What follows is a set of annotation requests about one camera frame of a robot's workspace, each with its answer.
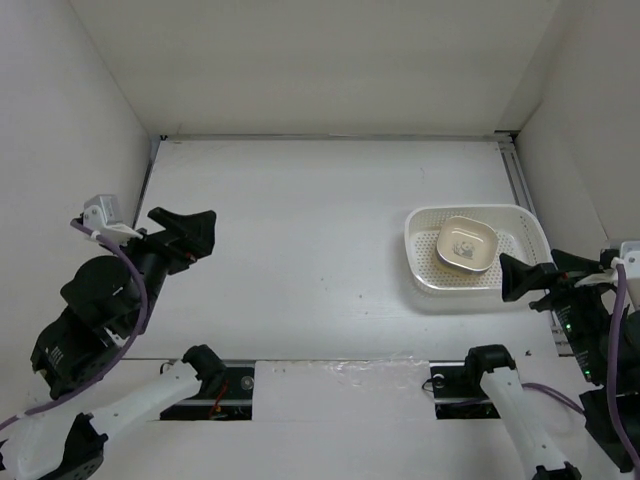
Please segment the cream panda plate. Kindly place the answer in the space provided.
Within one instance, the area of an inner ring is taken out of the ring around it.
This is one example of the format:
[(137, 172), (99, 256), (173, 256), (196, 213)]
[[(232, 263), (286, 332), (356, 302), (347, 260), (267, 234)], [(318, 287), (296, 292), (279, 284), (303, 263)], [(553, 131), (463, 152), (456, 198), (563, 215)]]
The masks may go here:
[(469, 275), (482, 275), (494, 264), (497, 232), (464, 216), (449, 217), (440, 227), (435, 252), (441, 264)]

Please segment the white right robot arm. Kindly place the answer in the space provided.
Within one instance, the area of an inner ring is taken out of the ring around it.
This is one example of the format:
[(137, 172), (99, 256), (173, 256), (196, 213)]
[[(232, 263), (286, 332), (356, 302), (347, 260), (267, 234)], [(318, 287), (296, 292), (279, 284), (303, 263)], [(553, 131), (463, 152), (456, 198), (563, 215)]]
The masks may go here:
[(639, 247), (626, 242), (593, 261), (561, 250), (549, 263), (528, 265), (499, 259), (502, 299), (514, 302), (532, 291), (530, 303), (560, 322), (570, 350), (591, 389), (577, 401), (542, 383), (522, 381), (503, 345), (473, 347), (462, 381), (495, 408), (521, 465), (523, 479), (580, 479), (583, 474), (545, 429), (529, 393), (538, 390), (581, 414), (587, 433), (622, 473), (639, 476), (639, 313), (626, 298), (639, 277)]

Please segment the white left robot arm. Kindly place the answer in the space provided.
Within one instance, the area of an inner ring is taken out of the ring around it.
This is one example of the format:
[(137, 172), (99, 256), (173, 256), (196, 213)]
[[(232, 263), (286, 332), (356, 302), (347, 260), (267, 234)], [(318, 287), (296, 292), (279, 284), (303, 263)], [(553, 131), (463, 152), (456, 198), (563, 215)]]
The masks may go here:
[(97, 204), (72, 221), (104, 254), (63, 286), (65, 308), (39, 335), (33, 371), (49, 393), (1, 428), (1, 468), (14, 479), (87, 479), (109, 449), (135, 428), (190, 397), (222, 387), (223, 361), (207, 345), (189, 348), (168, 369), (118, 395), (105, 379), (144, 333), (167, 277), (208, 257), (216, 215), (149, 212), (158, 230), (135, 230)]

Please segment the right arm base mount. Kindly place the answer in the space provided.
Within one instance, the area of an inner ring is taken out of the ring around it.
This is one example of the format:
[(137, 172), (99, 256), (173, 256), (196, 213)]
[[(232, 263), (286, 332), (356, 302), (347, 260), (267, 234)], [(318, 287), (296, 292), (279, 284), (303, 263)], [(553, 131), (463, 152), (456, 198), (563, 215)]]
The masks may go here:
[(429, 376), (421, 388), (434, 401), (436, 419), (499, 419), (499, 412), (480, 381), (483, 374), (501, 367), (516, 369), (514, 358), (501, 344), (472, 347), (464, 360), (431, 362)]

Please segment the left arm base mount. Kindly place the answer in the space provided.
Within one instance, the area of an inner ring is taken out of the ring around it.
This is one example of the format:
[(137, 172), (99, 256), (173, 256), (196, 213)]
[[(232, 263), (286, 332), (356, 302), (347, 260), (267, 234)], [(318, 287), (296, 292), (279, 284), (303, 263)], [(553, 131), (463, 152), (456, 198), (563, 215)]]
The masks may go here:
[(252, 419), (255, 362), (223, 361), (207, 345), (189, 348), (182, 360), (202, 378), (196, 395), (160, 413), (161, 421), (249, 421)]

